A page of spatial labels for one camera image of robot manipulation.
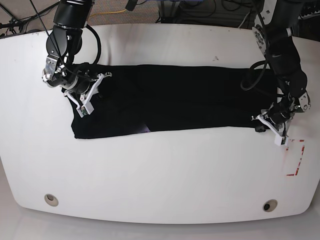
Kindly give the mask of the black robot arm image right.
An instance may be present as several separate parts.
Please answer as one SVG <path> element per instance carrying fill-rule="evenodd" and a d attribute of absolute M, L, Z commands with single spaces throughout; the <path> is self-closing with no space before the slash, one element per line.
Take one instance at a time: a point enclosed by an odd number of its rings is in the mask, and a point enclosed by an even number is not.
<path fill-rule="evenodd" d="M 307 75 L 293 42 L 293 28 L 305 4 L 304 0 L 254 0 L 256 19 L 253 31 L 270 68 L 279 80 L 284 96 L 267 111 L 267 118 L 281 125 L 310 107 Z"/>

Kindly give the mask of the black robot arm image left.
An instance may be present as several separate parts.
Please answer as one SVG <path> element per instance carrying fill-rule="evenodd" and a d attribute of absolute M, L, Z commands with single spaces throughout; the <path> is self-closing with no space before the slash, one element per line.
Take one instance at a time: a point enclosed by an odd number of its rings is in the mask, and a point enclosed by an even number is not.
<path fill-rule="evenodd" d="M 54 26 L 46 41 L 43 81 L 51 88 L 61 87 L 77 100 L 90 91 L 97 74 L 91 73 L 90 64 L 74 65 L 74 58 L 82 48 L 83 29 L 87 28 L 97 42 L 97 65 L 102 53 L 102 44 L 97 32 L 87 24 L 94 0 L 61 0 L 54 15 Z"/>

